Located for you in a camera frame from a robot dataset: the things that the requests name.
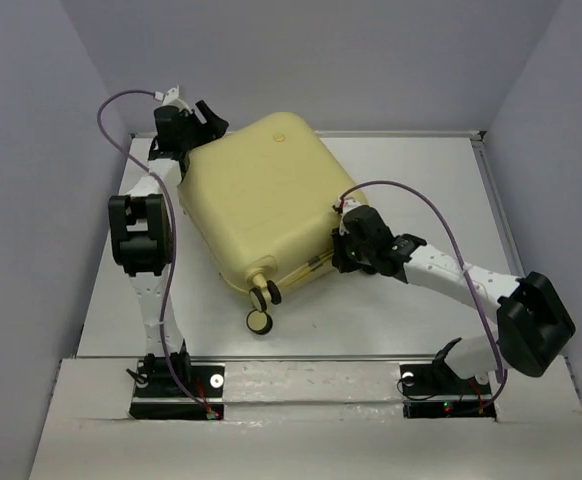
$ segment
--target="yellow suitcase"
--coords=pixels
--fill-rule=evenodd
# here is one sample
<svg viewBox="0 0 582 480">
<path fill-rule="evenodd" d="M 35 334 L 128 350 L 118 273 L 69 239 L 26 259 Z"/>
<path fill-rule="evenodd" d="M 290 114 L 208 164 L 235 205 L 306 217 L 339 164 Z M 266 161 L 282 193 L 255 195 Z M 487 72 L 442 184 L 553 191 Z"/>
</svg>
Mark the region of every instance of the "yellow suitcase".
<svg viewBox="0 0 582 480">
<path fill-rule="evenodd" d="M 311 127 L 274 113 L 192 150 L 180 205 L 220 273 L 255 308 L 247 326 L 271 330 L 268 306 L 332 271 L 332 205 L 353 180 Z M 352 195 L 366 203 L 358 191 Z"/>
</svg>

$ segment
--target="suitcase wheel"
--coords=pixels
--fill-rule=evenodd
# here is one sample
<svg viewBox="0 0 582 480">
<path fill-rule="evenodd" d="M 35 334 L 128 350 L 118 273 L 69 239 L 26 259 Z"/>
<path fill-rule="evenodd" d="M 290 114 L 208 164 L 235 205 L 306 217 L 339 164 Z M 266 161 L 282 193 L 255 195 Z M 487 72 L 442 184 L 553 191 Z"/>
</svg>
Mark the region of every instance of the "suitcase wheel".
<svg viewBox="0 0 582 480">
<path fill-rule="evenodd" d="M 258 287 L 253 287 L 249 290 L 249 296 L 251 297 L 253 307 L 257 311 L 265 312 L 267 310 L 267 300 L 264 298 L 264 294 Z"/>
<path fill-rule="evenodd" d="M 266 335 L 273 328 L 273 319 L 267 312 L 251 310 L 247 315 L 247 328 L 256 335 Z"/>
<path fill-rule="evenodd" d="M 267 290 L 269 290 L 269 295 L 271 295 L 271 303 L 280 305 L 282 302 L 282 294 L 278 286 L 273 281 L 267 280 Z"/>
</svg>

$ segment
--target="cable connector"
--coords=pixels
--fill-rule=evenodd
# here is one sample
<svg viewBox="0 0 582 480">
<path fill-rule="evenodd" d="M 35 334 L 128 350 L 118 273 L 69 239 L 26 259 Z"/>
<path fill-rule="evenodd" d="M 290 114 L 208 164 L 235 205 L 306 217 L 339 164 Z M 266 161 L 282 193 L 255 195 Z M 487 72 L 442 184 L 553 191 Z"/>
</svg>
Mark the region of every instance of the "cable connector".
<svg viewBox="0 0 582 480">
<path fill-rule="evenodd" d="M 162 99 L 162 106 L 166 107 L 168 105 L 173 105 L 174 107 L 178 107 L 178 110 L 186 110 L 187 112 L 191 112 L 191 107 L 184 101 L 183 96 L 180 96 L 180 86 L 177 85 L 173 88 L 167 90 L 167 93 L 164 94 Z"/>
<path fill-rule="evenodd" d="M 349 231 L 344 226 L 344 216 L 351 210 L 362 206 L 355 198 L 338 198 L 333 206 L 334 210 L 340 214 L 340 235 L 346 235 Z"/>
</svg>

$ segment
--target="wire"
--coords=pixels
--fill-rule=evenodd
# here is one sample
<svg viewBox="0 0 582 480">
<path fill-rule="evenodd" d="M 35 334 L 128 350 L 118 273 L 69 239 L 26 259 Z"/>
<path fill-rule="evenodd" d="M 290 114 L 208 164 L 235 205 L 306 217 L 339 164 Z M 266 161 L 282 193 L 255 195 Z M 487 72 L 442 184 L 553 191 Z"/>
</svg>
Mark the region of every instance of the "wire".
<svg viewBox="0 0 582 480">
<path fill-rule="evenodd" d="M 491 333 L 491 329 L 489 328 L 489 321 L 487 320 L 487 314 L 484 310 L 484 306 L 482 305 L 482 301 L 480 300 L 480 297 L 478 296 L 478 292 L 475 289 L 475 286 L 473 285 L 473 281 L 471 280 L 471 275 L 469 275 L 469 271 L 465 268 L 464 258 L 462 257 L 462 253 L 460 252 L 460 247 L 458 245 L 458 242 L 455 239 L 455 235 L 453 235 L 453 232 L 451 231 L 451 227 L 449 226 L 447 221 L 442 216 L 442 212 L 440 212 L 440 210 L 438 210 L 438 208 L 433 204 L 433 202 L 431 200 L 429 200 L 422 193 L 418 192 L 415 188 L 412 188 L 412 187 L 405 185 L 403 183 L 400 183 L 400 182 L 394 182 L 392 180 L 372 180 L 370 182 L 360 183 L 358 185 L 355 185 L 355 186 L 349 188 L 346 192 L 344 192 L 342 195 L 340 195 L 340 208 L 342 208 L 342 206 L 344 205 L 344 200 L 345 200 L 347 195 L 349 195 L 349 194 L 351 194 L 351 193 L 353 193 L 356 190 L 359 190 L 361 188 L 370 187 L 370 186 L 374 186 L 374 185 L 389 185 L 392 187 L 401 188 L 402 190 L 406 190 L 407 192 L 412 193 L 413 195 L 418 197 L 420 200 L 422 200 L 424 203 L 426 203 L 429 206 L 429 208 L 431 208 L 431 210 L 433 210 L 433 213 L 435 213 L 435 215 L 438 217 L 438 220 L 440 220 L 440 223 L 444 227 L 444 230 L 447 232 L 447 236 L 449 237 L 449 241 L 451 242 L 451 246 L 453 247 L 453 251 L 455 252 L 455 256 L 458 259 L 458 264 L 460 265 L 460 268 L 462 269 L 462 272 L 464 275 L 464 279 L 467 282 L 467 287 L 469 288 L 471 298 L 473 299 L 473 303 L 475 303 L 475 309 L 478 312 L 478 316 L 480 317 L 480 321 L 482 322 L 482 327 L 484 328 L 484 333 L 486 334 L 487 339 L 489 340 L 489 345 L 491 346 L 491 351 L 493 352 L 493 356 L 495 357 L 495 363 L 496 363 L 495 377 L 496 377 L 496 380 L 498 381 L 498 383 L 502 384 L 504 382 L 505 374 L 504 374 L 504 367 L 502 365 L 502 357 L 500 356 L 500 351 L 498 350 L 498 345 L 496 343 L 495 338 L 493 338 L 493 333 Z"/>
<path fill-rule="evenodd" d="M 480 394 L 480 387 L 478 387 L 476 385 L 476 383 L 473 381 L 473 379 L 469 380 L 469 386 L 471 387 L 471 389 L 475 392 L 475 394 L 478 396 L 478 407 L 480 410 L 478 410 L 480 413 L 482 413 L 482 410 L 484 409 L 484 406 L 482 405 L 482 395 Z"/>
<path fill-rule="evenodd" d="M 173 283 L 173 274 L 175 272 L 175 261 L 176 261 L 176 253 L 178 251 L 177 249 L 177 236 L 176 236 L 176 228 L 175 228 L 175 210 L 173 208 L 173 202 L 171 201 L 171 197 L 169 196 L 169 191 L 167 190 L 167 186 L 164 184 L 164 181 L 155 173 L 153 173 L 149 167 L 147 165 L 145 165 L 144 163 L 142 163 L 140 160 L 138 160 L 133 154 L 131 154 L 131 152 L 128 152 L 124 149 L 124 147 L 122 147 L 122 145 L 120 145 L 118 142 L 116 142 L 111 135 L 108 134 L 108 132 L 106 131 L 106 129 L 104 128 L 104 125 L 102 124 L 102 112 L 104 112 L 104 109 L 114 100 L 125 96 L 125 95 L 134 95 L 134 94 L 138 94 L 138 95 L 148 95 L 150 97 L 154 97 L 155 92 L 150 92 L 148 90 L 138 90 L 138 89 L 134 89 L 134 90 L 124 90 L 122 92 L 116 93 L 115 95 L 110 96 L 109 98 L 107 98 L 104 103 L 102 105 L 100 105 L 100 108 L 98 108 L 98 114 L 97 114 L 97 121 L 98 121 L 98 128 L 100 129 L 100 133 L 102 133 L 102 135 L 104 136 L 104 138 L 107 139 L 107 141 L 113 145 L 113 147 L 119 151 L 122 155 L 124 155 L 126 158 L 128 158 L 129 160 L 131 160 L 133 163 L 135 163 L 138 167 L 140 167 L 144 172 L 146 172 L 147 174 L 151 175 L 155 181 L 158 183 L 158 186 L 160 187 L 160 190 L 162 190 L 162 194 L 164 195 L 164 198 L 166 200 L 167 203 L 167 210 L 169 211 L 169 222 L 171 224 L 171 240 L 173 242 L 173 253 L 172 253 L 172 258 L 171 258 L 171 267 L 169 268 L 169 273 L 167 275 L 167 283 L 166 286 L 164 287 L 164 295 L 162 296 L 162 305 L 160 307 L 160 317 L 159 317 L 159 322 L 160 322 L 160 342 L 162 343 L 162 351 L 164 353 L 164 360 L 167 364 L 167 368 L 169 369 L 169 373 L 171 374 L 171 378 L 173 378 L 173 381 L 175 382 L 175 384 L 178 386 L 178 388 L 180 390 L 182 390 L 182 393 L 184 393 L 187 397 L 189 397 L 191 400 L 193 400 L 195 403 L 197 403 L 198 405 L 200 405 L 202 408 L 205 408 L 204 402 L 202 402 L 200 399 L 196 398 L 188 389 L 186 386 L 184 386 L 184 384 L 182 383 L 182 381 L 178 378 L 178 374 L 175 371 L 175 368 L 173 367 L 173 363 L 171 362 L 171 356 L 169 353 L 169 347 L 167 347 L 167 342 L 166 342 L 166 335 L 164 332 L 164 316 L 167 310 L 167 304 L 169 301 L 169 292 L 171 291 L 171 284 Z"/>
<path fill-rule="evenodd" d="M 400 395 L 402 395 L 404 398 L 411 400 L 412 402 L 424 402 L 425 400 L 431 400 L 432 398 L 439 396 L 438 393 L 434 393 L 433 395 L 429 395 L 428 397 L 420 397 L 420 398 L 410 397 L 409 395 L 404 393 L 404 389 L 401 389 L 400 385 L 404 385 L 404 381 L 402 379 L 398 380 L 398 383 L 396 385 L 396 388 L 398 389 L 398 393 Z"/>
<path fill-rule="evenodd" d="M 495 401 L 498 399 L 498 397 L 502 394 L 502 392 L 504 391 L 504 387 L 507 384 L 508 380 L 509 380 L 509 371 L 505 370 L 504 377 L 502 378 L 502 383 L 500 384 L 500 387 L 498 387 L 498 390 L 493 394 L 493 396 L 489 400 L 487 400 L 482 405 L 479 405 L 475 408 L 469 408 L 468 410 L 460 410 L 459 412 L 454 412 L 454 413 L 459 414 L 459 415 L 471 415 L 472 413 L 487 409 L 488 407 L 493 405 L 495 403 Z"/>
<path fill-rule="evenodd" d="M 308 277 L 309 275 L 311 275 L 313 272 L 315 272 L 318 268 L 320 268 L 322 265 L 324 265 L 325 263 L 327 263 L 329 260 L 331 260 L 331 258 L 333 257 L 333 252 L 327 252 L 327 253 L 323 253 L 322 255 L 320 255 L 318 257 L 319 261 L 313 265 L 307 265 L 305 268 L 303 268 L 300 273 L 298 274 L 298 276 L 296 276 L 293 280 L 291 280 L 290 282 L 284 282 L 282 284 L 282 286 L 284 287 L 290 287 L 291 285 L 294 285 L 295 283 L 299 282 L 300 280 L 302 280 L 303 278 Z"/>
<path fill-rule="evenodd" d="M 207 400 L 207 397 L 204 395 L 204 387 L 202 386 L 202 381 L 200 381 L 199 378 L 196 379 L 196 386 L 200 398 L 202 399 L 202 403 L 204 403 L 204 408 L 207 411 L 207 414 L 212 416 L 213 418 L 220 418 L 220 415 L 217 412 L 214 412 L 213 409 L 211 408 L 211 405 L 209 405 L 209 401 Z"/>
</svg>

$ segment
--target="black wheel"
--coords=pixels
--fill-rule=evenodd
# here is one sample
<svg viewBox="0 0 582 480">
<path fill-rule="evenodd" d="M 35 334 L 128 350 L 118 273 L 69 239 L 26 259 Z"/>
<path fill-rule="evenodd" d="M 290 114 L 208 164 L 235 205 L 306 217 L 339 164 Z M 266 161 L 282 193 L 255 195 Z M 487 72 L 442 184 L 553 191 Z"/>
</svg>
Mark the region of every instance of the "black wheel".
<svg viewBox="0 0 582 480">
<path fill-rule="evenodd" d="M 375 275 L 376 273 L 378 273 L 378 271 L 375 268 L 370 267 L 369 265 L 361 266 L 360 271 L 362 273 L 366 273 L 367 275 Z"/>
<path fill-rule="evenodd" d="M 282 294 L 278 286 L 273 281 L 267 280 L 267 290 L 269 290 L 269 295 L 271 295 L 271 303 L 280 305 L 282 303 Z"/>
<path fill-rule="evenodd" d="M 247 315 L 247 328 L 256 335 L 266 335 L 273 328 L 273 319 L 267 312 L 251 310 Z"/>
<path fill-rule="evenodd" d="M 253 287 L 249 290 L 249 296 L 251 297 L 251 302 L 253 307 L 259 312 L 265 312 L 267 310 L 267 301 L 262 294 L 262 291 L 258 287 Z"/>
</svg>

